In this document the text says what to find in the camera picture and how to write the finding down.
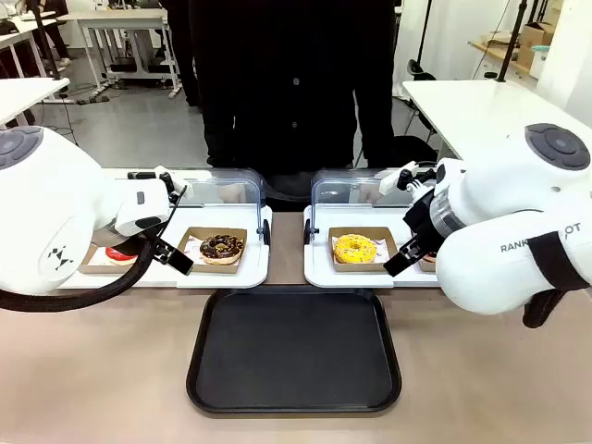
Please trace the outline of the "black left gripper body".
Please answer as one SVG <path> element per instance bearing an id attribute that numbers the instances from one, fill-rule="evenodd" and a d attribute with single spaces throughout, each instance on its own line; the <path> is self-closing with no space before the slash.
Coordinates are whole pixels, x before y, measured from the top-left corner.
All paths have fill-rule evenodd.
<path id="1" fill-rule="evenodd" d="M 157 231 L 148 229 L 135 234 L 112 249 L 119 253 L 142 253 L 144 250 L 152 249 L 157 239 Z"/>

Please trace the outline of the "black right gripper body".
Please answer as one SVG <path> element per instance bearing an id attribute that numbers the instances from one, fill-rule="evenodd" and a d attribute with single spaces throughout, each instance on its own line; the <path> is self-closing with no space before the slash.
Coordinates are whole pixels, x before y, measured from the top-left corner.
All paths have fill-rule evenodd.
<path id="1" fill-rule="evenodd" d="M 430 217 L 430 205 L 434 191 L 428 191 L 420 197 L 403 217 L 411 229 L 412 237 L 404 245 L 406 251 L 438 251 L 444 237 L 437 231 Z"/>

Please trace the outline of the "person's left hand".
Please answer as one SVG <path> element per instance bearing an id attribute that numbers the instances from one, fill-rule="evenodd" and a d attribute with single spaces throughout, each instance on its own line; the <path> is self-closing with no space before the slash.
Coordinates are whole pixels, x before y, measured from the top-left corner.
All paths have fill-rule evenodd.
<path id="1" fill-rule="evenodd" d="M 378 182 L 366 182 L 359 186 L 359 202 L 362 204 L 376 204 L 384 195 L 380 192 Z"/>

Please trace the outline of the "person's right hand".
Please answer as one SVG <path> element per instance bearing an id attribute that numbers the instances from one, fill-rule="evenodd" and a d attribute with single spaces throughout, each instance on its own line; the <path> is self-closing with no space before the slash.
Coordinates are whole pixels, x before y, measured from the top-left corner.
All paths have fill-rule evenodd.
<path id="1" fill-rule="evenodd" d="M 246 185 L 242 183 L 232 183 L 219 187 L 218 194 L 224 204 L 245 204 Z"/>

